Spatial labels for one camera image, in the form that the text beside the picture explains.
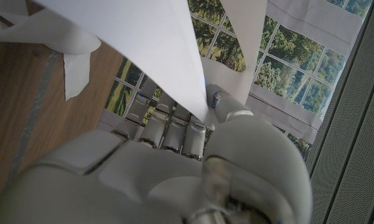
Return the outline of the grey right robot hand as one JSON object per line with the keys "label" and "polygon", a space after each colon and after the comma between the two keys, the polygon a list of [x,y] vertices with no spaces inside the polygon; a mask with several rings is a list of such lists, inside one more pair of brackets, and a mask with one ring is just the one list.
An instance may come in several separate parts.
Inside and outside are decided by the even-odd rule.
{"label": "grey right robot hand", "polygon": [[0,223],[309,223],[298,148],[221,87],[204,157],[94,130],[26,169],[0,196]]}

